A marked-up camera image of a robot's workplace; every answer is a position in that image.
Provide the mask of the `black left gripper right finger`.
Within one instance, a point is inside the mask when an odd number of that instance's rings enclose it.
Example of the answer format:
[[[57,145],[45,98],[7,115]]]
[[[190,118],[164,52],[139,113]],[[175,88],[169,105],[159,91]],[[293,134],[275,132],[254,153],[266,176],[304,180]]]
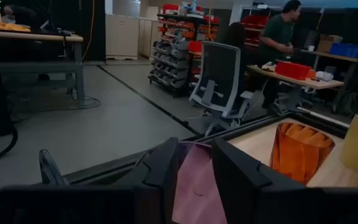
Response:
[[[300,224],[305,186],[232,144],[213,139],[214,178],[228,224]]]

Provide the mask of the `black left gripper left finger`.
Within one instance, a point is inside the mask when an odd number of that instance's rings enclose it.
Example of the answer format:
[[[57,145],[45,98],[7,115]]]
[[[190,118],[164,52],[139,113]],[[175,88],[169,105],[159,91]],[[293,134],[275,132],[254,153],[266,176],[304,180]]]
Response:
[[[179,143],[170,138],[113,183],[111,224],[171,224]]]

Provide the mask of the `purple translucent cup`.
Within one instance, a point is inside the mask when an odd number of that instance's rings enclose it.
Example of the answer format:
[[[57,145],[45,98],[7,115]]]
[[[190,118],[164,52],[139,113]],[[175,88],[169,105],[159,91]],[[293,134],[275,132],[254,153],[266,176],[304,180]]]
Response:
[[[186,142],[177,175],[172,221],[177,224],[227,224],[214,177],[211,146]]]

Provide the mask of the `red bin shelf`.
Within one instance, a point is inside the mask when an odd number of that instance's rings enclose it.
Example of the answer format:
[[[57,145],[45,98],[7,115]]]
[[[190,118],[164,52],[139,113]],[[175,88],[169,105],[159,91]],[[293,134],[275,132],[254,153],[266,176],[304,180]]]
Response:
[[[252,47],[259,46],[259,36],[268,21],[267,16],[245,16],[240,23],[245,29],[244,43]]]

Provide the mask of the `orange translucent cup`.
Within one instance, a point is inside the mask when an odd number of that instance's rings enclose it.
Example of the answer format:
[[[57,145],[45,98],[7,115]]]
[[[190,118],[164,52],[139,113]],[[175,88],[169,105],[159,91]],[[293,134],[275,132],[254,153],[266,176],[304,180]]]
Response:
[[[307,184],[329,156],[335,142],[323,132],[299,123],[280,123],[270,155],[270,168]]]

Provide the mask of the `grey mesh office chair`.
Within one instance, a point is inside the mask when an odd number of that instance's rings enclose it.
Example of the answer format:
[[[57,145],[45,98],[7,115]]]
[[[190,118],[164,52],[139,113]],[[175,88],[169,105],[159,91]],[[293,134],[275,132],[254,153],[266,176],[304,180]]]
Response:
[[[204,41],[201,44],[201,71],[189,101],[203,106],[205,114],[189,118],[207,125],[205,136],[214,128],[238,127],[250,109],[253,93],[239,91],[241,50],[237,47]]]

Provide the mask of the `wooden desk with red bin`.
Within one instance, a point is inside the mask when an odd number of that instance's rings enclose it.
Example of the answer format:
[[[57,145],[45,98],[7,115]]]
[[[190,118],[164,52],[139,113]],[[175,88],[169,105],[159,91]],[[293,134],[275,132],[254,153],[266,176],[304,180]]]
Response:
[[[294,89],[292,89],[290,95],[289,95],[289,99],[285,105],[285,109],[284,111],[296,111],[299,112],[300,110],[297,108],[297,103],[300,100],[300,95],[301,95],[301,91],[302,91],[302,87],[306,86],[312,89],[316,89],[316,90],[322,90],[322,89],[327,89],[327,88],[334,88],[334,87],[338,87],[338,86],[343,86],[344,82],[340,82],[337,80],[330,80],[329,82],[326,81],[314,81],[310,78],[307,78],[306,80],[297,80],[294,78],[290,78],[290,77],[286,77],[283,75],[279,75],[275,72],[268,72],[265,70],[262,70],[261,68],[259,68],[256,65],[248,65],[247,66],[250,70],[252,70],[253,72],[257,72],[269,77],[274,77],[279,79],[280,81],[285,81],[285,82],[290,82],[292,84],[295,85]]]

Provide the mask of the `parts bin rack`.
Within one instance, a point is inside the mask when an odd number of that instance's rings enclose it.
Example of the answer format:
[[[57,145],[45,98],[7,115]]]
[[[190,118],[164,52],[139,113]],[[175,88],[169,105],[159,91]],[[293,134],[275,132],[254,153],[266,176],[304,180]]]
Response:
[[[174,97],[187,94],[200,72],[201,42],[214,40],[219,17],[194,3],[164,4],[157,14],[160,37],[152,44],[149,83],[156,83]]]

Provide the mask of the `red plastic bin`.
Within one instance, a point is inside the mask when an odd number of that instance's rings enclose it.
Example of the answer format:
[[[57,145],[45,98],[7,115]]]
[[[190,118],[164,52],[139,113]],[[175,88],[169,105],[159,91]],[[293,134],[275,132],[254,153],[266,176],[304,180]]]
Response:
[[[275,73],[296,80],[306,80],[311,67],[292,62],[278,62],[275,67]]]

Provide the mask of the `dark backpack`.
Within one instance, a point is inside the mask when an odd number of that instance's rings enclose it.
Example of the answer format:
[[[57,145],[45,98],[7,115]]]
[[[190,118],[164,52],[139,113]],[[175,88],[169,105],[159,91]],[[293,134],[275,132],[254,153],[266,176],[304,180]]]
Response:
[[[333,103],[333,112],[347,117],[352,117],[358,111],[358,92],[339,92]]]

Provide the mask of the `white cabinet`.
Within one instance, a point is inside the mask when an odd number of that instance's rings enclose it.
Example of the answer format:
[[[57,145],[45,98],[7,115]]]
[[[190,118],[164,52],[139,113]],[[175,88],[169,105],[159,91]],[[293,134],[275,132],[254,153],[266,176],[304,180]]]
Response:
[[[106,59],[137,60],[139,46],[139,19],[107,14]]]

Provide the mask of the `person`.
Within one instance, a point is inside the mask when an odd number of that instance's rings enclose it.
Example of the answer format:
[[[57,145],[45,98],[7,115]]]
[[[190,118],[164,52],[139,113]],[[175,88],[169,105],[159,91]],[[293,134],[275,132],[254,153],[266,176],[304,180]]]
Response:
[[[293,26],[301,11],[299,0],[289,0],[281,14],[268,20],[259,36],[259,52],[269,62],[284,60],[293,53]]]
[[[28,7],[11,4],[5,5],[3,11],[5,15],[14,16],[16,24],[27,25],[31,27],[37,25],[37,15],[32,9]]]

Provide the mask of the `cardboard box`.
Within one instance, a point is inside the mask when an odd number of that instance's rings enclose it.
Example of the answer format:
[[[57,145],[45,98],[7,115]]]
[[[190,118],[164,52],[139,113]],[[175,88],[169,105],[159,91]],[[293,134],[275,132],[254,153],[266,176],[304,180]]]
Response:
[[[319,38],[319,44],[317,52],[329,53],[331,47],[334,43],[340,43],[343,40],[343,37],[339,35],[326,35],[321,34]]]

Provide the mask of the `wooden workbench with grey legs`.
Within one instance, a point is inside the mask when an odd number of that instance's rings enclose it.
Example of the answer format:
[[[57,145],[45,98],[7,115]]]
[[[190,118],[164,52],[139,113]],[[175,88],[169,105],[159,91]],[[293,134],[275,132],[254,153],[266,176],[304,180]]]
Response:
[[[85,89],[83,81],[83,54],[82,43],[83,38],[79,35],[72,34],[70,36],[64,35],[48,35],[48,34],[34,34],[28,32],[11,32],[0,30],[0,38],[8,39],[29,39],[29,40],[49,40],[58,42],[72,43],[75,55],[75,63],[73,64],[73,72],[75,72],[75,88],[77,100],[80,106],[85,105]]]

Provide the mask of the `yellow cloth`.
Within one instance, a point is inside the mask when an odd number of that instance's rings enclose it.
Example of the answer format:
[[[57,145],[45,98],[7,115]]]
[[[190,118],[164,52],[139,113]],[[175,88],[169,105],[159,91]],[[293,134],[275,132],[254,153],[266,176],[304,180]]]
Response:
[[[26,26],[11,24],[11,23],[3,23],[3,22],[0,22],[0,30],[31,32],[31,29]]]

